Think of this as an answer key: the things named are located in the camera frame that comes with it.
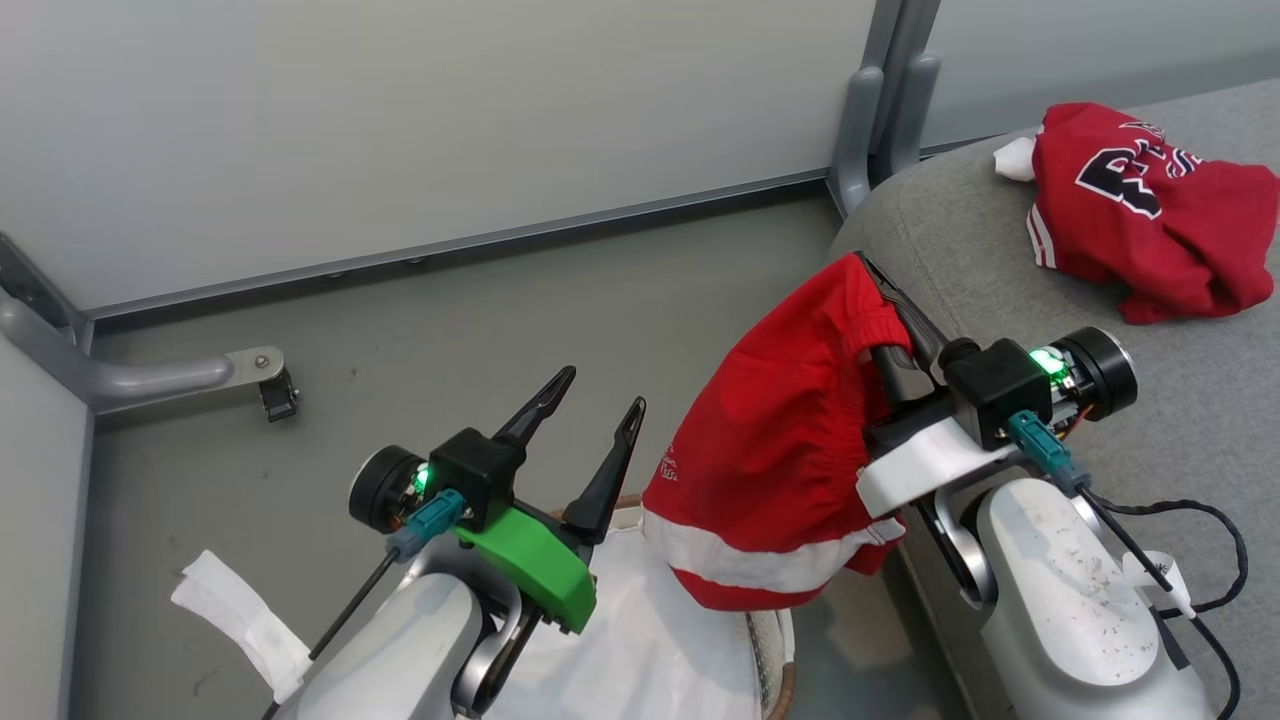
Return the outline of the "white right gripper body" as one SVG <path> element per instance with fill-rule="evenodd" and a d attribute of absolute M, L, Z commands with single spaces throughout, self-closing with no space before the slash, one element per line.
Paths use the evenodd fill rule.
<path fill-rule="evenodd" d="M 1015 459 L 1074 497 L 1089 477 L 1066 438 L 1082 421 L 1130 407 L 1138 393 L 1132 355 L 1096 327 L 1038 348 L 959 338 L 938 368 L 933 395 L 891 404 L 890 418 L 864 434 L 872 461 L 858 493 L 876 518 Z"/>

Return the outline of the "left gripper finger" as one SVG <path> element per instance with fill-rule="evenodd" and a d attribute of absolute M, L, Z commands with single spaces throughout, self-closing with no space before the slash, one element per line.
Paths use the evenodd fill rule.
<path fill-rule="evenodd" d="M 573 537 L 577 547 L 594 547 L 605 538 L 645 414 L 646 400 L 637 396 L 616 427 L 612 446 L 600 466 L 562 512 L 562 528 Z"/>
<path fill-rule="evenodd" d="M 561 368 L 494 436 L 500 471 L 515 471 L 527 459 L 527 447 L 545 419 L 550 418 L 573 383 L 577 368 Z"/>

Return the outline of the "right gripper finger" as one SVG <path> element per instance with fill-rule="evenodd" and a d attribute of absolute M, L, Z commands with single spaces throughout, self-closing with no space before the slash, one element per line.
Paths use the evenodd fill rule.
<path fill-rule="evenodd" d="M 905 347 L 878 345 L 870 350 L 870 357 L 890 404 L 914 404 L 933 395 L 933 379 Z"/>
<path fill-rule="evenodd" d="M 932 373 L 950 338 L 927 316 L 914 300 L 901 290 L 887 273 L 881 270 L 865 254 L 859 259 L 869 272 L 881 297 L 895 310 L 908 332 L 913 361 L 925 373 Z"/>

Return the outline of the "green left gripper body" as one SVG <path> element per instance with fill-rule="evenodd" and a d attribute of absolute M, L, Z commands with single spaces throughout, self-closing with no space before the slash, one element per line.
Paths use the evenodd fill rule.
<path fill-rule="evenodd" d="M 387 446 L 356 473 L 348 510 L 384 534 L 387 552 L 397 562 L 408 562 L 430 541 L 453 534 L 566 633 L 582 634 L 596 609 L 595 582 L 575 550 L 532 514 L 493 501 L 481 480 L 451 488 L 443 462 Z"/>

